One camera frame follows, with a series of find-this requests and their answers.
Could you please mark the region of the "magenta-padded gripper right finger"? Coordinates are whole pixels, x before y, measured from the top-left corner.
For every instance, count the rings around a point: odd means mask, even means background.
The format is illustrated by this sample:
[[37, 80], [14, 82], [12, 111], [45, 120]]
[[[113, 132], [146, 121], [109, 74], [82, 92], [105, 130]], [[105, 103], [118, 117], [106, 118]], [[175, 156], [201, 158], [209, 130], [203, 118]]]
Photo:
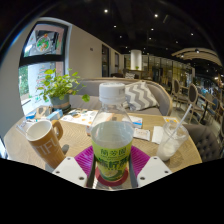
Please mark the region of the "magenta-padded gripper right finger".
[[137, 147], [131, 147], [129, 174], [133, 188], [143, 187], [171, 173], [172, 171], [159, 157], [150, 157]]

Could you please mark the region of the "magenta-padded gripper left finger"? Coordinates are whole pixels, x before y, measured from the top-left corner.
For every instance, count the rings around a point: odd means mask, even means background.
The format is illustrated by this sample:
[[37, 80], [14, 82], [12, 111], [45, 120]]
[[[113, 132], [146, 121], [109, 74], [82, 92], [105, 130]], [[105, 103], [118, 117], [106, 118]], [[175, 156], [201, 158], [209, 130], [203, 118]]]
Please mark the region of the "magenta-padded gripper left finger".
[[93, 148], [89, 146], [75, 157], [66, 157], [53, 173], [78, 186], [91, 188], [95, 177]]

